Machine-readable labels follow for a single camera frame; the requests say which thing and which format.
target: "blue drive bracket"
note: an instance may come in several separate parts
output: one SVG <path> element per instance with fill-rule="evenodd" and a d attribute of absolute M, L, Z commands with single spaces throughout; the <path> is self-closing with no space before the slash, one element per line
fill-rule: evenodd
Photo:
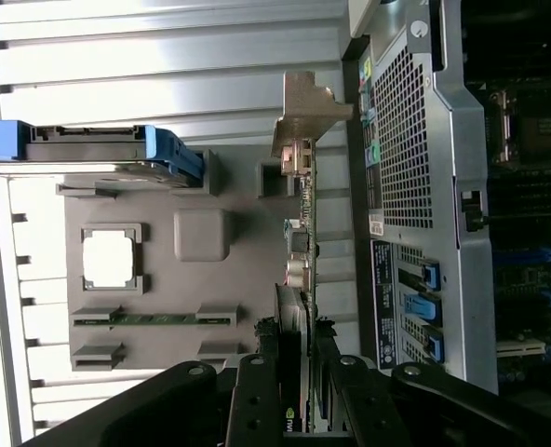
<path fill-rule="evenodd" d="M 437 363 L 445 361 L 445 346 L 443 343 L 443 333 L 432 326 L 426 325 L 423 327 L 424 336 L 424 351 Z"/>
<path fill-rule="evenodd" d="M 423 282 L 431 291 L 441 290 L 441 269 L 435 261 L 423 261 Z"/>
<path fill-rule="evenodd" d="M 39 131 L 54 129 L 55 142 L 64 142 L 63 135 L 66 134 L 66 142 L 89 143 L 92 139 L 104 133 L 104 128 L 67 129 L 55 127 L 37 128 L 22 121 L 0 121 L 0 161 L 29 161 L 26 155 L 27 144 L 45 144 L 38 138 Z M 144 138 L 139 136 L 139 127 L 124 128 L 124 132 L 133 133 L 132 142 L 145 144 L 145 158 L 140 161 L 154 161 L 167 166 L 173 175 L 186 174 L 192 178 L 201 180 L 204 173 L 203 158 L 186 147 L 186 145 L 174 133 L 167 129 L 158 129 L 155 126 L 144 127 Z M 130 142 L 118 139 L 117 142 Z"/>
<path fill-rule="evenodd" d="M 435 326 L 443 325 L 441 300 L 423 293 L 404 295 L 404 312 Z"/>

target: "black label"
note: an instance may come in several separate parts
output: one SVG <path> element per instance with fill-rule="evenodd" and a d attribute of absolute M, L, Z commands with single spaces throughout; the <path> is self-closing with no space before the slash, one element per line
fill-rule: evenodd
<path fill-rule="evenodd" d="M 380 240 L 372 240 L 370 242 L 375 300 L 377 366 L 381 370 L 397 366 L 394 276 L 391 249 L 391 244 L 387 242 Z"/>

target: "screw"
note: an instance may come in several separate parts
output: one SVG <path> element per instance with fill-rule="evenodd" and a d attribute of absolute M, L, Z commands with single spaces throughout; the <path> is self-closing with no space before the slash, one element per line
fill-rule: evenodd
<path fill-rule="evenodd" d="M 191 368 L 189 370 L 189 374 L 190 375 L 199 375 L 199 374 L 202 374 L 204 371 L 205 371 L 205 369 L 203 369 L 202 367 L 195 366 L 194 368 Z"/>
<path fill-rule="evenodd" d="M 344 356 L 340 359 L 340 363 L 345 366 L 354 365 L 356 363 L 356 360 L 352 357 Z"/>
<path fill-rule="evenodd" d="M 419 370 L 415 366 L 407 366 L 406 368 L 404 368 L 404 373 L 406 373 L 406 375 L 412 375 L 412 376 L 421 375 L 421 370 Z"/>
<path fill-rule="evenodd" d="M 425 21 L 415 20 L 410 25 L 410 32 L 414 37 L 422 39 L 428 34 L 428 25 Z"/>

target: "mounting hole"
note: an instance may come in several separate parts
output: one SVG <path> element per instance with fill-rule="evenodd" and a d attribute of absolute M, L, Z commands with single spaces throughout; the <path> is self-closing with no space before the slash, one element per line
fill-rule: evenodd
<path fill-rule="evenodd" d="M 191 368 L 189 370 L 190 375 L 199 375 L 205 372 L 205 369 L 201 368 L 200 366 L 195 366 L 194 368 Z"/>
<path fill-rule="evenodd" d="M 249 423 L 247 424 L 247 426 L 251 429 L 251 430 L 256 430 L 257 428 L 259 428 L 259 425 L 261 424 L 261 421 L 259 419 L 254 419 L 252 421 L 249 421 Z"/>

